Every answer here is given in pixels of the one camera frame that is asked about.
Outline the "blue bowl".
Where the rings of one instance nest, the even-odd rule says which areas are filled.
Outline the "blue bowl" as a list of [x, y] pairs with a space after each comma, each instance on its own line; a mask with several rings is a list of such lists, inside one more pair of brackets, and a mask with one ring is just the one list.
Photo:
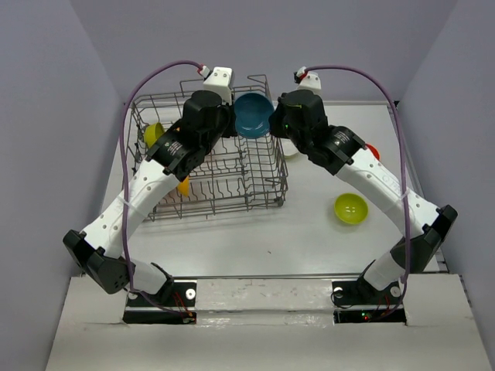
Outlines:
[[264, 95], [247, 93], [234, 102], [235, 130], [243, 138], [257, 139], [270, 131], [268, 119], [274, 113], [273, 103]]

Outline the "lime green bowl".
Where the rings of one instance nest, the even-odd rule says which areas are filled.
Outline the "lime green bowl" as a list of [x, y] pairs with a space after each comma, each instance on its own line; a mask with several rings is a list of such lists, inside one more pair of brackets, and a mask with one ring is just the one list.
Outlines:
[[151, 148], [158, 139], [164, 135], [165, 130], [161, 123], [157, 122], [155, 124], [150, 124], [144, 132], [143, 138], [144, 143], [148, 148]]
[[354, 193], [339, 195], [333, 204], [333, 210], [341, 222], [349, 225], [361, 224], [368, 216], [367, 202]]

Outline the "yellow bowl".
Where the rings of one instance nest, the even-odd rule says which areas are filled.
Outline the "yellow bowl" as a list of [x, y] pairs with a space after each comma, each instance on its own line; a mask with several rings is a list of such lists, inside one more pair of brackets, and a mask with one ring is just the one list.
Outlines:
[[181, 181], [176, 188], [181, 196], [188, 197], [190, 190], [189, 176], [187, 176], [183, 181]]

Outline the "orange-red bowl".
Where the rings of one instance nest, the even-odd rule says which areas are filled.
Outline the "orange-red bowl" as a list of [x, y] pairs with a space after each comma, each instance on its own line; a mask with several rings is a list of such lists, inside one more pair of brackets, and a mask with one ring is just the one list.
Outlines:
[[381, 160], [381, 155], [380, 155], [379, 151], [378, 151], [378, 150], [377, 150], [377, 149], [376, 149], [373, 145], [366, 144], [366, 147], [367, 147], [367, 149], [369, 149], [369, 150], [372, 152], [372, 154], [374, 155], [374, 157], [375, 157], [378, 161], [380, 161], [380, 160]]

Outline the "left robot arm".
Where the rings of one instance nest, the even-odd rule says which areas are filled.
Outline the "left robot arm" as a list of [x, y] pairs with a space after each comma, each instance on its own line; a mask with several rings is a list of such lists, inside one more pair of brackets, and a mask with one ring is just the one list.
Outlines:
[[194, 92], [169, 129], [160, 123], [145, 129], [146, 157], [107, 209], [82, 231], [69, 230], [64, 236], [71, 257], [105, 292], [133, 291], [154, 305], [170, 299], [172, 276], [158, 264], [131, 259], [129, 237], [204, 162], [233, 120], [231, 107], [219, 94]]

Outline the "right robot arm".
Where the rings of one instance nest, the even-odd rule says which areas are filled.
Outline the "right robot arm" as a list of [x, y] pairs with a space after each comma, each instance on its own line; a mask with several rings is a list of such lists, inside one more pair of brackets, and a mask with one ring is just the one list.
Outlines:
[[401, 232], [402, 238], [364, 269], [353, 294], [373, 303], [405, 274], [423, 272], [458, 216], [453, 207], [436, 206], [403, 187], [352, 130], [328, 123], [322, 99], [310, 90], [283, 93], [269, 123], [275, 137], [289, 139], [313, 164], [362, 193]]

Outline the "square white bowl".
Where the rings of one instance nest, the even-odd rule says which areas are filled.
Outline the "square white bowl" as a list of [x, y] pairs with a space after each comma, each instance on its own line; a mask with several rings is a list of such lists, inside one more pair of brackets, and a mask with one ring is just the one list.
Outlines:
[[284, 158], [293, 158], [294, 156], [297, 156], [299, 150], [290, 140], [283, 139], [281, 140], [281, 143]]

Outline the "metal rail at front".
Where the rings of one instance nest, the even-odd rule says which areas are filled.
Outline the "metal rail at front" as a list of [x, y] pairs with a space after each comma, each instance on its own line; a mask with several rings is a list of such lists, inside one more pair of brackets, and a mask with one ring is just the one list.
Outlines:
[[245, 274], [245, 275], [190, 275], [175, 276], [176, 280], [199, 280], [199, 279], [357, 279], [359, 273], [326, 273], [326, 274]]

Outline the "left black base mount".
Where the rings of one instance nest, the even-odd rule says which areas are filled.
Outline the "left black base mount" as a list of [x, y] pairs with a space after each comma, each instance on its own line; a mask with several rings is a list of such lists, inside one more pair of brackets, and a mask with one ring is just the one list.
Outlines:
[[130, 325], [194, 325], [197, 280], [178, 279], [159, 308], [141, 294], [126, 298], [123, 322]]

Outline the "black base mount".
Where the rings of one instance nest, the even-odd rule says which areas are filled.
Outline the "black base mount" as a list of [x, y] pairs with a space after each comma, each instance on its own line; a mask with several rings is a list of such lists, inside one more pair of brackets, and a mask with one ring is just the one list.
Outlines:
[[330, 299], [336, 325], [407, 321], [397, 281], [383, 291], [374, 291], [369, 298], [357, 292], [356, 281], [333, 281]]
[[123, 322], [130, 325], [194, 325], [197, 280], [178, 279], [159, 308], [141, 294], [126, 298]]

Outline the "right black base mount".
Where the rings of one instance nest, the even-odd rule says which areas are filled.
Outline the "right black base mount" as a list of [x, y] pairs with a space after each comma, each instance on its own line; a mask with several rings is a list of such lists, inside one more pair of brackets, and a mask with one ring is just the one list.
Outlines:
[[356, 281], [333, 281], [330, 299], [336, 325], [407, 321], [397, 281], [383, 291], [374, 291], [369, 298], [357, 292]]

